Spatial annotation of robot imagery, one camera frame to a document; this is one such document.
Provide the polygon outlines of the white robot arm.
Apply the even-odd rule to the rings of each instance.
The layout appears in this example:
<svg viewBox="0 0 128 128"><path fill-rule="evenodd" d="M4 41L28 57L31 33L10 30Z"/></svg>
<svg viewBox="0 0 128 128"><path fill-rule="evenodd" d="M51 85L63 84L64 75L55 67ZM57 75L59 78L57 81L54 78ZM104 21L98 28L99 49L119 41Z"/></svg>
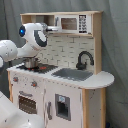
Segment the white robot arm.
<svg viewBox="0 0 128 128"><path fill-rule="evenodd" d="M0 40L0 75L6 62L36 56L47 45L46 30L45 23L23 24L19 35L27 43L21 48L17 48L11 40ZM37 114L28 114L15 107L0 91L0 128L44 128L44 121Z"/></svg>

